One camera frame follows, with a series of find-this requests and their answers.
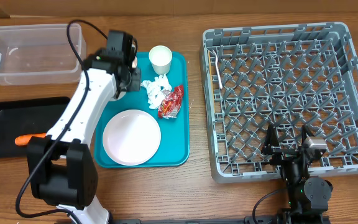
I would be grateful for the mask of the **white bowl with scraps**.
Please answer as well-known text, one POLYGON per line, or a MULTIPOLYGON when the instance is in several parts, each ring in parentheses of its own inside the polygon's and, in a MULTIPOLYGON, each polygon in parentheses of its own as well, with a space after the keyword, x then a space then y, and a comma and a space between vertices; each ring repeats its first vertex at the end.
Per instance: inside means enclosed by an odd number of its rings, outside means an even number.
POLYGON ((132 68, 136 68, 137 67, 137 57, 134 58, 134 60, 132 61, 132 68))

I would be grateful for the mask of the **white bowl with peanuts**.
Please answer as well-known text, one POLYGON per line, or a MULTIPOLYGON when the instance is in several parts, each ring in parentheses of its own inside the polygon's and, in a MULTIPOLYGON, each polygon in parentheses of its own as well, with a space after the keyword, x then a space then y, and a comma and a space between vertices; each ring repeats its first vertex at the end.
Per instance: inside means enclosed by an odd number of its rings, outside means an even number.
POLYGON ((126 91, 120 91, 119 93, 116 93, 115 95, 113 95, 110 98, 110 101, 120 100, 121 98, 123 98, 125 96, 126 93, 127 93, 126 91))

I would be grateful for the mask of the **orange carrot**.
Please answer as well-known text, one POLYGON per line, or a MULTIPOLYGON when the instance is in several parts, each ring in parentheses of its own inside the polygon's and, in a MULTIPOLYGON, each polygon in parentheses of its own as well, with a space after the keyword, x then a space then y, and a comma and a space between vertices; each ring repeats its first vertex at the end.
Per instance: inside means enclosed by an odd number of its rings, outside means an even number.
POLYGON ((14 143, 16 146, 26 146, 32 137, 44 138, 45 136, 45 133, 21 135, 15 138, 14 143))

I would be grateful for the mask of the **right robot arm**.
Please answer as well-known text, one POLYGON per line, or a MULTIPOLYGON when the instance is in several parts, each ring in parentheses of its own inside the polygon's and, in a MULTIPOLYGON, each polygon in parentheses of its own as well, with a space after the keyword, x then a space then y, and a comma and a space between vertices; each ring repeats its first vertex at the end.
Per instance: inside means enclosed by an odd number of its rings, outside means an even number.
POLYGON ((315 136, 306 125, 301 127, 301 144, 296 149, 280 147, 276 130, 268 126, 262 154, 270 155, 269 164, 280 168, 288 193, 288 208, 279 210, 270 223, 329 223, 323 215, 333 191, 332 183, 312 177, 308 166, 319 160, 327 151, 327 144, 315 136))

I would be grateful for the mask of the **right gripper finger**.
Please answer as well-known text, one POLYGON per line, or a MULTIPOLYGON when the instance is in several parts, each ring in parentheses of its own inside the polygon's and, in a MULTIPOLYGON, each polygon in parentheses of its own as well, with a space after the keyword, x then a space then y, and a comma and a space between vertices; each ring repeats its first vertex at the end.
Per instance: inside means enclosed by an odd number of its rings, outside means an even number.
POLYGON ((311 146, 314 139, 314 134, 311 132, 310 128, 307 125, 301 127, 301 138, 302 146, 311 146))
POLYGON ((275 132, 275 128, 272 123, 268 125, 263 150, 273 150, 279 147, 279 142, 275 132))

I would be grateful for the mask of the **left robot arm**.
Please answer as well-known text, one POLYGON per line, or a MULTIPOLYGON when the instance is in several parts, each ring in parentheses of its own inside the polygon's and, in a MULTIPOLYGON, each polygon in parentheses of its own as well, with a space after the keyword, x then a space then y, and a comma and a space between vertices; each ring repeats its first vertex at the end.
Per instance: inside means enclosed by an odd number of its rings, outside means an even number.
POLYGON ((137 41, 110 30, 105 48, 82 61, 78 87, 63 114, 44 137, 27 144, 30 187, 35 198, 66 213, 73 223, 112 223, 96 196, 98 172, 90 153, 94 130, 107 103, 140 89, 137 41))

